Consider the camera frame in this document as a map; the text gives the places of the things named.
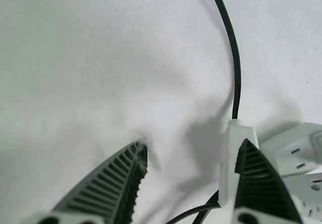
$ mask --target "white plastic part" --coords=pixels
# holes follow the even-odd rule
[[[50,221],[50,218],[58,220],[57,223],[59,224],[105,224],[103,218],[96,215],[86,215],[82,213],[63,213],[59,211],[35,213],[23,220],[21,224],[39,224],[42,223],[42,221],[44,223],[55,223],[53,220]]]
[[[231,207],[235,202],[239,182],[239,174],[235,173],[235,166],[241,144],[247,138],[258,147],[254,129],[240,126],[239,123],[238,119],[231,120],[225,132],[219,178],[219,204],[221,207],[226,205]]]
[[[302,123],[262,143],[260,150],[281,177],[315,170],[322,163],[322,125]]]
[[[248,221],[243,221],[242,215],[248,215]],[[286,220],[277,216],[269,215],[246,207],[237,208],[232,216],[231,224],[295,224],[296,222]]]
[[[297,175],[283,178],[288,191],[299,201],[296,207],[303,216],[322,220],[322,174]]]

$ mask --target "black cable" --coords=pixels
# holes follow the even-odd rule
[[[208,205],[198,206],[198,207],[195,207],[191,210],[187,210],[187,211],[183,212],[182,214],[178,215],[177,217],[175,217],[172,220],[170,220],[169,222],[167,222],[167,224],[175,224],[190,215],[199,213],[201,211],[207,211],[207,210],[216,209],[216,208],[220,208],[219,204],[208,204]]]
[[[207,201],[206,205],[209,205],[209,204],[218,204],[218,199],[219,199],[219,191],[217,191],[216,193],[214,193],[210,197],[210,199]],[[207,215],[209,213],[210,213],[210,209],[209,210],[204,210],[204,211],[200,212],[197,215],[197,217],[195,218],[195,220],[193,221],[192,224],[201,224],[201,223],[203,223],[203,221],[205,220],[205,218],[207,217]]]
[[[223,23],[225,25],[225,29],[229,38],[229,43],[231,47],[231,53],[232,53],[232,59],[233,59],[233,66],[234,66],[234,98],[233,98],[233,106],[232,106],[232,119],[238,118],[238,109],[239,109],[239,102],[240,102],[240,92],[242,88],[242,74],[240,70],[240,57],[239,57],[239,50],[238,45],[235,37],[235,33],[233,31],[231,21],[228,15],[228,12],[226,10],[226,7],[222,0],[215,0],[217,7],[219,9],[221,18],[223,20]],[[191,210],[188,210],[177,217],[173,218],[171,221],[167,222],[167,224],[175,224],[182,219],[198,213],[196,219],[194,220],[193,224],[201,224],[205,220],[206,216],[210,212],[211,209],[214,208],[220,208],[218,204],[218,197],[219,192],[217,191],[215,194],[212,195],[212,197],[207,201],[207,203],[203,206],[199,206],[196,208],[193,208]]]
[[[217,7],[219,9],[221,18],[225,25],[227,35],[230,42],[231,52],[232,52],[232,59],[234,65],[234,77],[235,77],[235,91],[233,97],[233,106],[232,106],[232,118],[238,118],[238,109],[239,109],[239,102],[240,102],[240,92],[242,88],[242,74],[240,71],[240,58],[239,58],[239,51],[237,46],[237,41],[235,37],[235,33],[233,31],[229,15],[227,13],[226,7],[222,0],[215,0]]]

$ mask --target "ridged rubber pad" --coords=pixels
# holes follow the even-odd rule
[[[131,223],[146,167],[146,146],[134,142],[88,174],[53,210],[99,215],[106,224]]]
[[[239,149],[235,172],[240,174],[235,208],[244,206],[302,223],[282,179],[248,139]]]

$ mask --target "white background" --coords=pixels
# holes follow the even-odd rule
[[[264,141],[322,123],[322,0],[224,2],[243,124]],[[205,203],[218,188],[232,83],[213,0],[0,0],[1,222],[49,210],[139,134],[160,169],[149,163],[133,223]],[[205,223],[224,219],[212,211]]]

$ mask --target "white cloth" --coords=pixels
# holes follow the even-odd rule
[[[322,0],[224,3],[243,124],[262,141],[322,123]],[[214,0],[0,0],[0,15],[2,223],[49,210],[138,134],[160,169],[149,165],[133,223],[165,223],[217,190],[233,77]]]

